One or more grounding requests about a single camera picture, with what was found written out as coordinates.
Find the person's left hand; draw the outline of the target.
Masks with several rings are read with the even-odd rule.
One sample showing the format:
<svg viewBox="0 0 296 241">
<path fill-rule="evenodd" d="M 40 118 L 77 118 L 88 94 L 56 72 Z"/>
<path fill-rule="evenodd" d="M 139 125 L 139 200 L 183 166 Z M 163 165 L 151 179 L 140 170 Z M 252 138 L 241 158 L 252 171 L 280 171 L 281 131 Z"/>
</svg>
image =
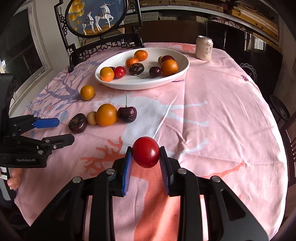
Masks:
<svg viewBox="0 0 296 241">
<path fill-rule="evenodd" d="M 23 169 L 22 168 L 12 168 L 11 177 L 8 180 L 8 186 L 10 190 L 17 190 L 22 182 Z"/>
</svg>

